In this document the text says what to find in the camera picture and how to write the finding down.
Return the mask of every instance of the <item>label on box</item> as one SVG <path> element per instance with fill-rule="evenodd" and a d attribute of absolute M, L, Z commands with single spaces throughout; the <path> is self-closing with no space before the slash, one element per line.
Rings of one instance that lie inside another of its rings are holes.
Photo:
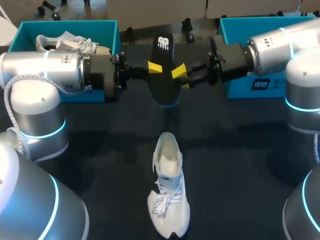
<path fill-rule="evenodd" d="M 275 78 L 272 80 L 272 87 L 271 89 L 282 89 L 286 86 L 286 80 L 285 79 L 279 79 Z"/>
<path fill-rule="evenodd" d="M 270 83 L 270 78 L 256 78 L 253 81 L 251 90 L 267 90 Z"/>

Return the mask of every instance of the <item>glowing blue ring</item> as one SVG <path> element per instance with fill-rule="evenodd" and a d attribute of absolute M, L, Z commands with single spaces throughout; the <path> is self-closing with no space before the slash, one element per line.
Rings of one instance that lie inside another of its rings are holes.
<path fill-rule="evenodd" d="M 53 181 L 53 184 L 54 184 L 54 190 L 55 190 L 55 200 L 54 200 L 54 207 L 53 207 L 53 211 L 52 211 L 52 215 L 50 217 L 50 220 L 48 222 L 48 224 L 46 225 L 43 233 L 41 234 L 41 236 L 38 238 L 38 240 L 43 240 L 47 233 L 49 232 L 51 226 L 52 226 L 52 223 L 54 222 L 55 220 L 55 217 L 56 217 L 56 214 L 57 214 L 57 210 L 58 210 L 58 204 L 59 204 L 59 190 L 58 190 L 58 185 L 57 185 L 57 182 L 56 180 L 51 176 L 49 175 Z"/>
<path fill-rule="evenodd" d="M 318 226 L 318 224 L 316 223 L 316 221 L 314 220 L 314 218 L 311 216 L 311 213 L 308 209 L 307 206 L 307 202 L 306 202 L 306 196 L 305 196 L 305 187 L 306 187 L 306 181 L 308 176 L 310 175 L 311 171 L 309 172 L 309 174 L 305 177 L 303 185 L 302 185 L 302 200 L 303 200 L 303 205 L 306 211 L 306 214 L 308 215 L 309 219 L 311 220 L 312 224 L 314 225 L 314 227 L 318 230 L 318 232 L 320 233 L 320 227 Z"/>
<path fill-rule="evenodd" d="M 45 138 L 51 137 L 51 136 L 59 133 L 65 127 L 65 125 L 66 125 L 66 120 L 64 120 L 62 126 L 57 131 L 54 131 L 53 133 L 50 133 L 50 134 L 47 134 L 47 135 L 44 135 L 44 136 L 29 136 L 29 135 L 23 133 L 22 131 L 20 131 L 20 132 L 21 132 L 21 134 L 23 136 L 25 136 L 25 137 L 27 137 L 29 139 L 45 139 Z"/>
<path fill-rule="evenodd" d="M 303 108 L 299 108 L 299 107 L 296 107 L 296 106 L 293 106 L 292 104 L 290 104 L 287 100 L 287 98 L 285 98 L 285 102 L 286 104 L 288 104 L 288 106 L 292 109 L 295 109 L 295 110 L 298 110 L 298 111 L 301 111 L 301 112 L 308 112 L 308 113 L 312 113 L 312 112 L 320 112 L 320 108 L 316 108 L 316 109 L 303 109 Z"/>
<path fill-rule="evenodd" d="M 289 48 L 290 48 L 290 54 L 291 54 L 291 59 L 293 59 L 295 53 L 294 53 L 294 46 L 293 46 L 293 44 L 292 44 L 292 42 L 291 42 L 290 34 L 287 32 L 287 30 L 285 30 L 285 29 L 282 28 L 282 27 L 279 28 L 279 29 L 284 33 L 284 35 L 286 36 L 286 38 L 287 38 L 287 40 L 288 40 L 288 44 L 289 44 Z"/>

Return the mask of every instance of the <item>shoe tongue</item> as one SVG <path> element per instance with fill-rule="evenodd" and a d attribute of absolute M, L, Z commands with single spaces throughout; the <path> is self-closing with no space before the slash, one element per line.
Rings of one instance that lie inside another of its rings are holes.
<path fill-rule="evenodd" d="M 157 169 L 156 174 L 158 175 L 159 184 L 171 191 L 175 190 L 178 187 L 181 180 L 181 173 L 175 176 L 169 176 Z"/>
<path fill-rule="evenodd" d="M 69 41 L 69 40 L 64 40 L 64 39 L 58 39 L 56 42 L 56 49 L 59 49 L 60 47 L 64 48 L 65 51 L 69 50 L 71 51 L 72 49 L 76 49 L 78 47 L 78 43 L 74 41 Z"/>

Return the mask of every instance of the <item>black insole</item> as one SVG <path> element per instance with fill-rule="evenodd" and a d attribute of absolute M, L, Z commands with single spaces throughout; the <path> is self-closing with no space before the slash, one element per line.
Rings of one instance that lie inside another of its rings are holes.
<path fill-rule="evenodd" d="M 173 61 L 174 37 L 171 33 L 157 34 L 153 38 L 150 62 L 162 66 L 162 73 L 150 73 L 146 79 L 153 99 L 160 105 L 174 105 L 181 92 L 181 84 L 173 79 L 172 70 L 176 68 Z"/>

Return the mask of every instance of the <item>new balance logo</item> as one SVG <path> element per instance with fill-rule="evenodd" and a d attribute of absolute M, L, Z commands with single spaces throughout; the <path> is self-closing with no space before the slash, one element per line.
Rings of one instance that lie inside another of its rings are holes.
<path fill-rule="evenodd" d="M 162 37 L 160 36 L 158 38 L 158 47 L 165 49 L 165 50 L 169 50 L 169 39 L 166 37 Z"/>

